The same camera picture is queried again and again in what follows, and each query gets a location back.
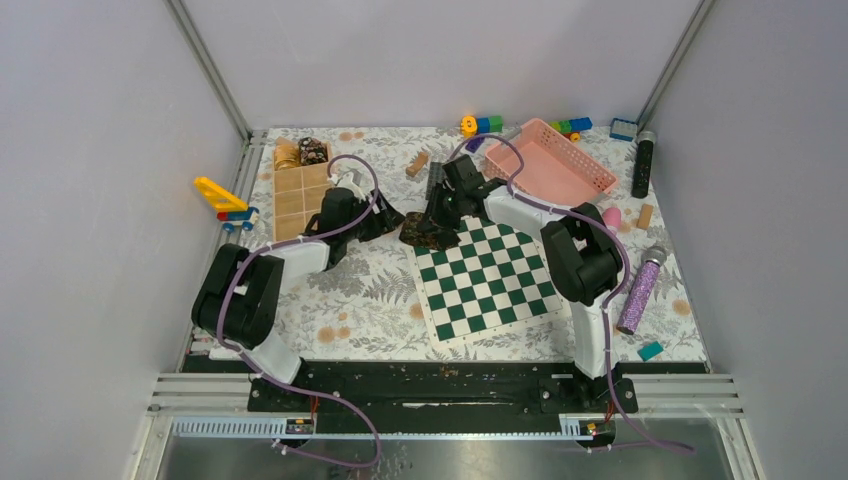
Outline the wooden compartment box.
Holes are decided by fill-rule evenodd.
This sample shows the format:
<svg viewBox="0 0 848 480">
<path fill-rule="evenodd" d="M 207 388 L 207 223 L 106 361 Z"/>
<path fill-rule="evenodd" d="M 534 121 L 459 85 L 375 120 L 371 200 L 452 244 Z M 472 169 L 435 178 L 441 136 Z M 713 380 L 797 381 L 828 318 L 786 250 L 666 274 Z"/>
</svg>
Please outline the wooden compartment box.
<svg viewBox="0 0 848 480">
<path fill-rule="evenodd" d="M 298 146 L 298 141 L 278 138 L 274 149 L 277 145 Z M 324 143 L 331 159 L 331 146 Z M 332 187 L 328 181 L 327 163 L 282 171 L 275 171 L 273 167 L 271 226 L 274 242 L 296 238 L 306 229 L 308 219 L 319 211 L 325 192 Z"/>
</svg>

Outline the black key-patterned necktie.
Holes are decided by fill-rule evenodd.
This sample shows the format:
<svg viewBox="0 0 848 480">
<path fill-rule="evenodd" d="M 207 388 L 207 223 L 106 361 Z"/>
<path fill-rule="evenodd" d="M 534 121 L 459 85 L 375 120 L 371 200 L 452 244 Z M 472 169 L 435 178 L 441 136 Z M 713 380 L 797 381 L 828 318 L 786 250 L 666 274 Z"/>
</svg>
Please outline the black key-patterned necktie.
<svg viewBox="0 0 848 480">
<path fill-rule="evenodd" d="M 401 226 L 399 240 L 411 247 L 445 251 L 457 247 L 458 234 L 449 228 L 433 224 L 423 212 L 409 212 Z"/>
</svg>

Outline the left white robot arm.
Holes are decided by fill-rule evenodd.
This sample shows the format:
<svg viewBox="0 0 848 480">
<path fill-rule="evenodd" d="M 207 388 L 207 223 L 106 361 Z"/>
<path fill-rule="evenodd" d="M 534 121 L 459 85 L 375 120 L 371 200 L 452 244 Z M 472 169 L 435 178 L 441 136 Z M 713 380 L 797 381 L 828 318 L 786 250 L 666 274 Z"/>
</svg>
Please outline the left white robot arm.
<svg viewBox="0 0 848 480">
<path fill-rule="evenodd" d="M 256 253 L 233 243 L 221 246 L 194 300 L 191 321 L 255 373 L 275 379 L 271 395 L 282 408 L 299 410 L 311 387 L 298 376 L 302 357 L 274 330 L 283 285 L 334 268 L 350 242 L 374 240 L 403 221 L 377 189 L 359 197 L 351 187 L 331 188 L 295 239 Z"/>
</svg>

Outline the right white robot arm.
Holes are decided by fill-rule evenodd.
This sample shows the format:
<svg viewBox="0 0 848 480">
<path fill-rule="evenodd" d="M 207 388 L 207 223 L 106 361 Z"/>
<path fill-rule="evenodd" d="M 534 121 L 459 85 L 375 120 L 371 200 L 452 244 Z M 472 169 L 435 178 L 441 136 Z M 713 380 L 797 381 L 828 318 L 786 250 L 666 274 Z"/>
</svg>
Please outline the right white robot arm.
<svg viewBox="0 0 848 480">
<path fill-rule="evenodd" d="M 575 366 L 585 376 L 573 386 L 575 402 L 597 412 L 613 398 L 605 377 L 613 368 L 609 322 L 602 296 L 616 289 L 624 266 L 613 233 L 591 202 L 547 203 L 501 178 L 487 179 L 467 155 L 442 166 L 444 179 L 430 190 L 423 212 L 407 215 L 400 238 L 408 245 L 445 250 L 459 242 L 463 218 L 511 227 L 540 242 L 548 275 L 570 303 L 576 338 Z"/>
</svg>

